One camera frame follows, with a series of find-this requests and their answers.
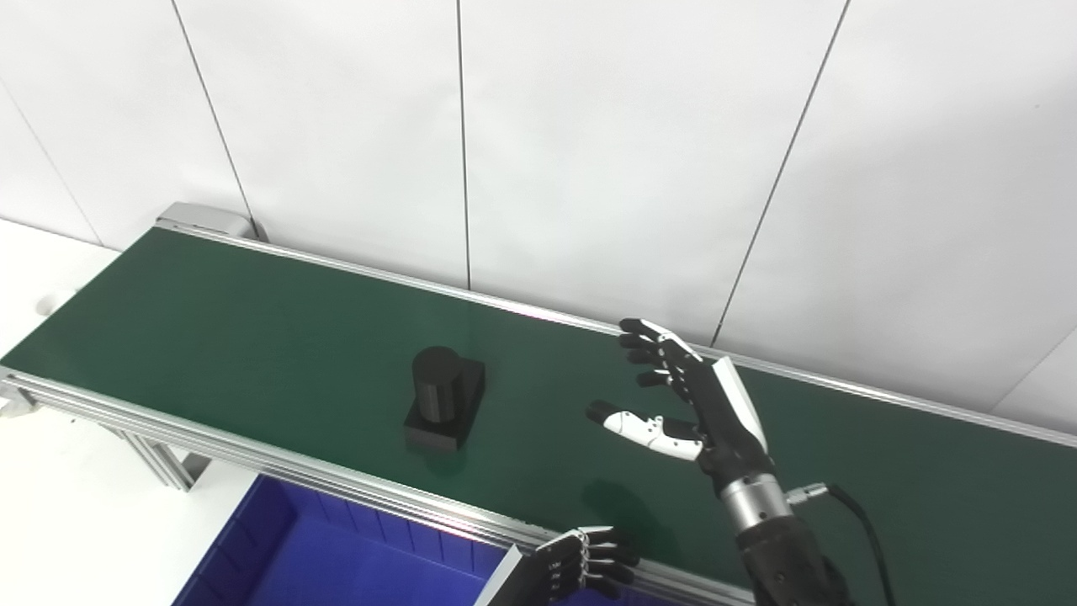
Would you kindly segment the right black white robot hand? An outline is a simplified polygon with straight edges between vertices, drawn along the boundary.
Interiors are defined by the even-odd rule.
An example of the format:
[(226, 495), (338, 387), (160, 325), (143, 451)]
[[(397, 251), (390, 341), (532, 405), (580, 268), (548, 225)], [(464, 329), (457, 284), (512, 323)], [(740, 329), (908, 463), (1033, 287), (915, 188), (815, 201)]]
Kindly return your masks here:
[(674, 332), (641, 318), (624, 318), (618, 326), (627, 360), (651, 366), (637, 375), (637, 384), (670, 387), (696, 418), (644, 417), (596, 400), (586, 410), (590, 421), (651, 451), (697, 463), (716, 494), (737, 481), (777, 475), (761, 419), (730, 357), (708, 360)]

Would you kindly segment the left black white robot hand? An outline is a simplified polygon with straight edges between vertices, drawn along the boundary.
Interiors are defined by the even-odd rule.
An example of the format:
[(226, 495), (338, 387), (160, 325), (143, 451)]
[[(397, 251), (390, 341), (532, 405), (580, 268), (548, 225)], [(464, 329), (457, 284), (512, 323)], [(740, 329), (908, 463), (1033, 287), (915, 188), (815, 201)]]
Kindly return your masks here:
[(634, 583), (640, 561), (616, 527), (571, 529), (528, 553), (512, 545), (475, 603), (551, 605), (587, 589), (615, 601)]

